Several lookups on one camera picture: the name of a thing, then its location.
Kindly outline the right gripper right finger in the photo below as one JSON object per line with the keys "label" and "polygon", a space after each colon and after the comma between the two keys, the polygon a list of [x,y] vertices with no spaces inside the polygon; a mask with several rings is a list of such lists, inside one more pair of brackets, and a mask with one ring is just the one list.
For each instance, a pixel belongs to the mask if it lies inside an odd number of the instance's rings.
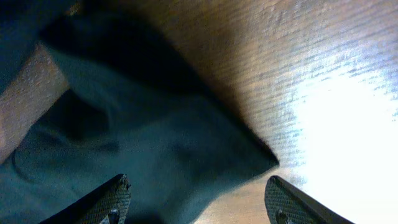
{"label": "right gripper right finger", "polygon": [[264,204],[273,224],[352,224],[278,175],[267,181]]}

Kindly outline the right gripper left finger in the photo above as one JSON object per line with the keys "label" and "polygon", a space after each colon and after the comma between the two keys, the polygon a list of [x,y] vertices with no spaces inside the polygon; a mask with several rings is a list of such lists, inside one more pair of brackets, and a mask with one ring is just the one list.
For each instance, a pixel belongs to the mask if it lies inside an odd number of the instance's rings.
{"label": "right gripper left finger", "polygon": [[118,174],[41,224],[124,223],[131,201],[130,184]]}

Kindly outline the black leggings with red waistband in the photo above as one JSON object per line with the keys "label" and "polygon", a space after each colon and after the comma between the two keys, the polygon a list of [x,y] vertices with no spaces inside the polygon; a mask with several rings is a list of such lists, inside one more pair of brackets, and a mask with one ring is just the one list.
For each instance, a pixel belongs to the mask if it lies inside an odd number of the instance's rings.
{"label": "black leggings with red waistband", "polygon": [[275,155],[151,26],[85,1],[1,2],[1,222],[191,223]]}

